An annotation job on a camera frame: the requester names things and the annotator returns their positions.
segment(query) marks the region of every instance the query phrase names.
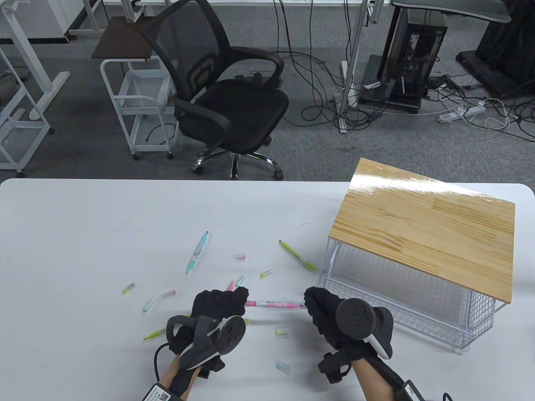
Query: chrome chair base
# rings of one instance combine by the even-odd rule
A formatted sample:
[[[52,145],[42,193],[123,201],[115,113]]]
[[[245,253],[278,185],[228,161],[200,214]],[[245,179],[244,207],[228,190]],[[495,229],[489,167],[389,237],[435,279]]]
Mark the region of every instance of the chrome chair base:
[[[200,157],[192,166],[192,171],[196,174],[202,174],[203,172],[203,164],[205,161],[213,159],[214,157],[219,157],[221,155],[226,155],[229,152],[226,150],[222,150],[219,152],[211,153],[208,156]],[[284,173],[282,172],[282,169],[278,165],[278,163],[273,160],[272,158],[262,155],[260,153],[254,152],[254,153],[248,153],[246,155],[240,155],[239,153],[230,153],[232,157],[232,167],[231,167],[231,180],[237,180],[238,179],[238,163],[240,161],[240,157],[250,157],[255,160],[261,160],[269,165],[271,165],[274,169],[273,177],[277,181],[282,181],[284,179]]]

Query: wooden board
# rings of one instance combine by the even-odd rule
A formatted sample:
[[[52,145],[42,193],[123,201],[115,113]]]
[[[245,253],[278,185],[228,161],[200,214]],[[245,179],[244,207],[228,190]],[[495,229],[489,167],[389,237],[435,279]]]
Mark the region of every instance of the wooden board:
[[[511,302],[515,204],[361,159],[330,238]]]

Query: chair armrest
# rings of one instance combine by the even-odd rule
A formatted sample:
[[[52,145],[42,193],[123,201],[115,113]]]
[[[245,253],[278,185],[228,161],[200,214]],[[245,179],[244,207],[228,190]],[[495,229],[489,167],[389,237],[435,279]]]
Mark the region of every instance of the chair armrest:
[[[177,121],[180,121],[182,113],[189,113],[198,117],[207,118],[216,123],[219,127],[221,127],[221,131],[223,132],[223,134],[220,135],[218,138],[214,138],[213,142],[207,143],[206,146],[208,149],[207,151],[203,152],[201,156],[209,155],[218,147],[220,147],[223,142],[225,142],[225,137],[227,136],[228,132],[231,130],[232,127],[232,124],[228,118],[226,118],[224,115],[215,112],[214,110],[210,110],[195,103],[179,99],[177,96],[173,96],[173,103],[175,104],[174,116]]]
[[[265,50],[254,49],[254,48],[244,48],[240,46],[231,47],[231,60],[230,60],[229,65],[237,63],[241,60],[251,60],[251,59],[268,60],[268,61],[272,61],[275,63],[275,71],[273,72],[273,75],[271,75],[271,77],[266,81],[265,85],[276,87],[277,83],[280,80],[280,75],[282,74],[282,71],[284,70],[283,59],[281,59],[275,53],[271,53]]]

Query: black mesh office chair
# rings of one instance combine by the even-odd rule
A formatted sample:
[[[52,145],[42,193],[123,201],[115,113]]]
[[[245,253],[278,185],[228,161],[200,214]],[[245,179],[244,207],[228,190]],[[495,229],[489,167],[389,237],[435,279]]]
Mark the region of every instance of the black mesh office chair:
[[[174,82],[175,117],[182,133],[203,142],[192,171],[202,174],[205,161],[233,155],[231,178],[238,178],[238,160],[248,156],[273,166],[276,180],[284,179],[279,165],[256,151],[269,145],[270,134],[288,108],[288,97],[276,86],[283,60],[270,52],[232,47],[214,10],[206,0],[181,0],[147,21],[142,35]],[[263,59],[275,63],[265,84],[234,79],[217,81],[237,61]],[[194,103],[192,99],[206,88]]]

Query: gray carpet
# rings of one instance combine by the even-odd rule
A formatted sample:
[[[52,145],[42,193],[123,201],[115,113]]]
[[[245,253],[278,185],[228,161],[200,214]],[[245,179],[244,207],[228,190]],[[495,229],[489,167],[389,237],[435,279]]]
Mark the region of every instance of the gray carpet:
[[[102,9],[98,17],[104,20]],[[231,44],[273,50],[277,42],[275,13],[272,7],[217,7]],[[351,20],[355,10],[351,11]],[[288,24],[293,50],[309,52],[307,7],[287,7]],[[364,30],[363,49],[356,77],[362,76],[369,54],[381,54],[392,10],[385,9],[378,26]],[[283,21],[279,13],[281,28]],[[475,49],[486,23],[450,17],[449,29],[440,51],[435,72],[451,75],[465,71],[455,61],[461,50]],[[312,54],[326,61],[331,71],[340,75],[340,60],[345,58],[346,26],[341,7],[315,7],[312,16]],[[284,31],[281,48],[286,48]],[[68,70],[71,77],[45,116],[56,130],[47,136],[25,169],[32,178],[91,178],[91,179],[211,179],[225,180],[230,159],[214,160],[202,176],[190,172],[196,154],[203,149],[199,143],[181,136],[175,159],[167,160],[164,153],[143,153],[133,161],[109,100],[98,60],[90,55],[95,40],[79,39],[69,44],[35,45],[45,69],[51,76]],[[20,63],[13,46],[2,46],[14,64]],[[300,78],[289,59],[285,60],[283,90],[291,100],[286,118],[297,124],[309,124],[300,118],[300,110],[312,104],[311,88]],[[250,70],[269,70],[269,64],[242,62],[226,75]],[[316,65],[328,96],[337,89]],[[116,88],[122,74],[112,68]],[[30,91],[39,94],[35,82],[28,82]],[[453,182],[520,182],[535,189],[535,144],[506,134],[484,130],[464,121],[441,125],[437,114],[440,103],[424,101],[420,115],[385,114],[365,130],[340,135],[329,124],[295,127],[282,121],[273,133],[273,142],[262,151],[282,166],[286,180],[348,181],[360,157],[373,159],[433,178]],[[494,111],[488,117],[496,117]],[[482,124],[485,117],[474,122]],[[508,128],[519,133],[517,128]],[[240,164],[240,178],[269,180],[272,171],[253,160]],[[14,177],[12,171],[0,172],[0,182]]]

